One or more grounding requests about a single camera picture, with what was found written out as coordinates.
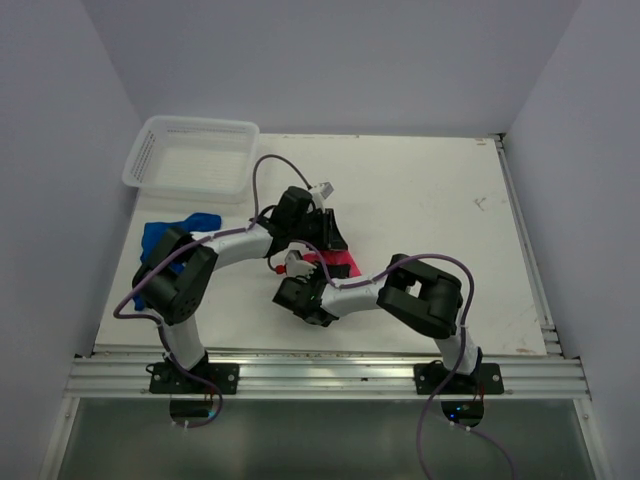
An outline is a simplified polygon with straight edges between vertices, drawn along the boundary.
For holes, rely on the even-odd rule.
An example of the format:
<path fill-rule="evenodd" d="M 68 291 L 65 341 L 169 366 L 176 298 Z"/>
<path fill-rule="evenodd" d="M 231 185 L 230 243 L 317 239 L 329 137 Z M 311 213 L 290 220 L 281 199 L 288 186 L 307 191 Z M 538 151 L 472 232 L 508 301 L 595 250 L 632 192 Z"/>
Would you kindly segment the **pink microfiber towel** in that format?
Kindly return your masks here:
<path fill-rule="evenodd" d="M 331 278 L 353 278 L 361 276 L 361 272 L 348 251 L 324 250 L 319 254 L 309 252 L 302 256 L 303 260 L 320 266 L 320 258 L 327 264 L 327 270 Z"/>

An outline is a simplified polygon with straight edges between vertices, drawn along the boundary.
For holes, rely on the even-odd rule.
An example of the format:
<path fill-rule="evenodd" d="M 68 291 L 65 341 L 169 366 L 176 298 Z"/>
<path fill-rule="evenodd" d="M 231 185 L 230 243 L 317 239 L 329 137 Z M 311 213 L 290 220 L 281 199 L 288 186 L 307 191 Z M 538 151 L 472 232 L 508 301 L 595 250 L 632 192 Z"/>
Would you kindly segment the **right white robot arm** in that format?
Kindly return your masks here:
<path fill-rule="evenodd" d="M 399 253 L 378 274 L 335 276 L 343 270 L 319 261 L 307 275 L 288 274 L 273 302 L 321 327 L 351 314 L 382 310 L 435 342 L 451 389 L 464 393 L 480 382 L 482 351 L 466 326 L 475 284 L 464 264 L 442 254 Z"/>

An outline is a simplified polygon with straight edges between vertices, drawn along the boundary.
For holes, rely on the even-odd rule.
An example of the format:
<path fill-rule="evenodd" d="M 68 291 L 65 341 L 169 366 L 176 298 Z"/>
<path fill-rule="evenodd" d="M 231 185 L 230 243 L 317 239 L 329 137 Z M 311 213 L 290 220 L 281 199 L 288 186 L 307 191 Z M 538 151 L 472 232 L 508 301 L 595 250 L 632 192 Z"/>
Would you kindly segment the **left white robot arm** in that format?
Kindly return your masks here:
<path fill-rule="evenodd" d="M 277 204 L 257 209 L 245 227 L 218 230 L 194 239 L 191 231 L 172 225 L 156 242 L 133 277 L 131 297 L 143 303 L 159 330 L 172 379 L 185 392 L 201 390 L 208 379 L 207 354 L 195 313 L 214 271 L 236 263 L 269 259 L 294 242 L 308 242 L 322 252 L 345 252 L 334 211 L 324 206 L 333 187 L 325 182 L 291 186 Z"/>

